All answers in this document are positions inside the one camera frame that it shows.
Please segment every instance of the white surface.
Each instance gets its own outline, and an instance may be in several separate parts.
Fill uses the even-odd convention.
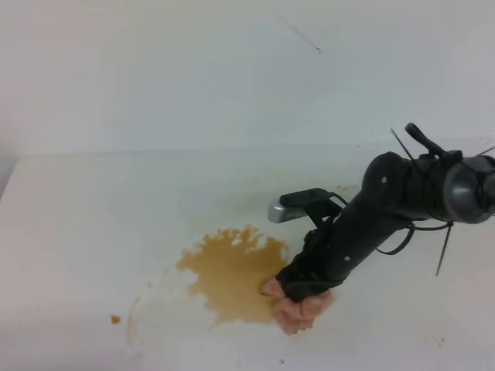
[[[318,325],[290,338],[275,324],[211,328],[203,300],[184,292],[194,276],[172,269],[160,297],[151,290],[141,299],[143,353],[133,359],[126,315],[182,249],[250,223],[287,240],[294,253],[311,223],[270,224],[268,201],[313,186],[358,185],[382,151],[301,146],[23,159],[0,202],[2,370],[493,369],[493,222],[456,226],[438,278],[443,233],[417,235],[396,257],[372,254],[336,290]],[[111,325],[110,314],[122,323]]]
[[[299,29],[314,49],[281,19]],[[485,138],[492,0],[1,0],[19,155]]]

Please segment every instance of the white wall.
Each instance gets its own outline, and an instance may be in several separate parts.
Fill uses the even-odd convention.
[[[20,155],[354,143],[416,121],[483,147],[493,35],[492,0],[0,0],[0,138]]]

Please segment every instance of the white table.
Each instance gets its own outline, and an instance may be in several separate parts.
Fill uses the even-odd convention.
[[[287,240],[295,253],[312,224],[309,218],[270,224],[269,200],[315,186],[350,197],[383,150],[21,160],[0,202],[0,368],[493,369],[493,222],[454,228],[438,278],[442,232],[418,234],[396,257],[372,254],[335,290],[337,300],[317,326],[294,337],[275,323],[213,327],[204,300],[186,293],[194,274],[173,268],[205,233],[248,223]],[[132,312],[138,324],[129,329],[138,295]],[[111,315],[122,322],[112,325]]]

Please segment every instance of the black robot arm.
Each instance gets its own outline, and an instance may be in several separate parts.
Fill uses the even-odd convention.
[[[414,221],[481,223],[493,213],[492,158],[463,158],[460,151],[443,151],[413,124],[406,130],[428,154],[415,160],[392,152],[378,156],[366,170],[361,191],[345,207],[331,200],[341,197],[323,189],[284,195],[271,203],[268,218],[274,223],[307,215],[316,225],[306,235],[302,252],[276,275],[293,301],[342,284],[388,237],[407,228],[406,240],[395,251],[401,250],[415,231]]]

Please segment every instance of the brown liquid spill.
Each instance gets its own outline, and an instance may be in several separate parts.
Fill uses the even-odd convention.
[[[203,294],[207,307],[217,313],[216,324],[242,320],[270,322],[271,298],[260,294],[260,287],[268,277],[277,274],[286,262],[282,259],[285,244],[266,237],[246,226],[244,230],[218,230],[206,235],[198,244],[198,251],[186,251],[177,263],[179,271],[197,274],[190,294]]]
[[[121,323],[121,318],[118,315],[112,315],[111,316],[111,324],[116,325],[118,323]]]

